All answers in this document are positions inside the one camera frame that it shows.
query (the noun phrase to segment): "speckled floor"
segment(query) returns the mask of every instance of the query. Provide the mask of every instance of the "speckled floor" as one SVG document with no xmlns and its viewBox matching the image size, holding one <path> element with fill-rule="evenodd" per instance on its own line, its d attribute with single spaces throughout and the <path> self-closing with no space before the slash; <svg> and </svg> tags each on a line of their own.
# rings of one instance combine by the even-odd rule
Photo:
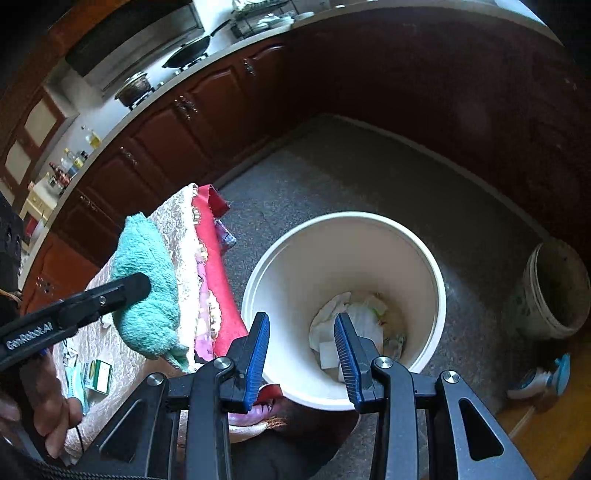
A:
<svg viewBox="0 0 591 480">
<path fill-rule="evenodd" d="M 446 325 L 425 373 L 453 368 L 498 411 L 509 383 L 532 366 L 531 346 L 504 335 L 500 313 L 538 235 L 482 188 L 396 140 L 331 117 L 308 127 L 220 191 L 232 206 L 223 221 L 238 237 L 225 256 L 236 302 L 267 248 L 305 220 L 343 210 L 392 218 L 425 242 L 446 286 Z M 314 479 L 367 478 L 374 430 L 375 417 L 364 416 Z"/>
</svg>

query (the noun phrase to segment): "small box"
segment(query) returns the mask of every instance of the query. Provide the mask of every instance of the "small box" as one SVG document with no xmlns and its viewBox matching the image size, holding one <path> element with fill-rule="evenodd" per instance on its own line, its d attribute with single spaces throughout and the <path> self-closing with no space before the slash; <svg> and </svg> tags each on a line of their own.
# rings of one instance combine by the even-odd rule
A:
<svg viewBox="0 0 591 480">
<path fill-rule="evenodd" d="M 103 395 L 108 395 L 111 390 L 112 373 L 113 366 L 102 360 L 93 360 L 85 364 L 85 387 Z"/>
</svg>

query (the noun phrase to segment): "white bucket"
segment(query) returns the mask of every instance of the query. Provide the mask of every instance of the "white bucket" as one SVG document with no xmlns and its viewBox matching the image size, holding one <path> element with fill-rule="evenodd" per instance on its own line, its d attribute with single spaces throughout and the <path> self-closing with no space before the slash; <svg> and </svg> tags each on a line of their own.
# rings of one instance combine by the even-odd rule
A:
<svg viewBox="0 0 591 480">
<path fill-rule="evenodd" d="M 566 338 L 585 323 L 591 307 L 587 269 L 577 252 L 551 238 L 530 255 L 508 300 L 506 321 L 537 340 Z"/>
<path fill-rule="evenodd" d="M 345 385 L 322 371 L 309 345 L 310 323 L 337 294 L 365 290 L 396 302 L 406 327 L 400 362 L 419 373 L 445 324 L 443 277 L 431 252 L 386 217 L 342 212 L 312 219 L 283 235 L 256 265 L 242 300 L 250 328 L 267 312 L 271 337 L 263 377 L 296 403 L 352 410 Z"/>
</svg>

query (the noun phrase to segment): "wooden cabinet door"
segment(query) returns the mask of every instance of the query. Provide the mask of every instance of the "wooden cabinet door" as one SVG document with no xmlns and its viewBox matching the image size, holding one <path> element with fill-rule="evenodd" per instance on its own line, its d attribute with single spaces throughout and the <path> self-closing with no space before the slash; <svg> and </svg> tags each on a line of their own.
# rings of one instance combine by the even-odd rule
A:
<svg viewBox="0 0 591 480">
<path fill-rule="evenodd" d="M 210 126 L 215 160 L 232 159 L 259 140 L 253 101 L 240 68 L 239 59 L 230 56 L 186 82 L 185 97 L 193 107 L 189 114 L 200 115 Z"/>
<path fill-rule="evenodd" d="M 27 197 L 28 184 L 34 180 L 38 160 L 65 119 L 51 96 L 39 87 L 14 129 L 9 148 L 0 161 L 0 179 L 14 197 L 17 209 Z"/>
<path fill-rule="evenodd" d="M 138 161 L 154 165 L 151 182 L 165 183 L 167 195 L 161 202 L 191 182 L 202 183 L 211 170 L 202 146 L 180 117 L 189 115 L 185 107 L 172 95 L 165 97 L 124 132 Z"/>
<path fill-rule="evenodd" d="M 21 314 L 83 291 L 98 271 L 97 266 L 49 232 L 25 282 Z"/>
<path fill-rule="evenodd" d="M 90 166 L 77 189 L 123 227 L 127 216 L 138 212 L 148 216 L 165 200 L 162 192 L 139 174 L 143 161 L 114 142 Z"/>
<path fill-rule="evenodd" d="M 117 249 L 122 228 L 76 188 L 56 218 L 54 230 L 81 256 L 102 267 Z"/>
<path fill-rule="evenodd" d="M 254 117 L 265 134 L 283 133 L 298 120 L 294 104 L 297 86 L 291 84 L 288 48 L 275 43 L 257 46 L 246 54 L 245 83 L 255 101 Z"/>
</svg>

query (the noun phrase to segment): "wok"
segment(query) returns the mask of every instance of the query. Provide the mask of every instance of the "wok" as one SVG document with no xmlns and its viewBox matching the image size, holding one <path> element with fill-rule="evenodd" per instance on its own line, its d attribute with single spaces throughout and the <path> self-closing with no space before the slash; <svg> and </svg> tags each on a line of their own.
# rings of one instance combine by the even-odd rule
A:
<svg viewBox="0 0 591 480">
<path fill-rule="evenodd" d="M 230 19 L 226 20 L 220 26 L 215 28 L 209 35 L 191 40 L 189 43 L 181 45 L 181 47 L 170 57 L 164 65 L 165 69 L 178 69 L 184 67 L 186 64 L 191 63 L 193 60 L 198 59 L 205 53 L 209 46 L 209 42 L 212 37 L 230 23 Z"/>
</svg>

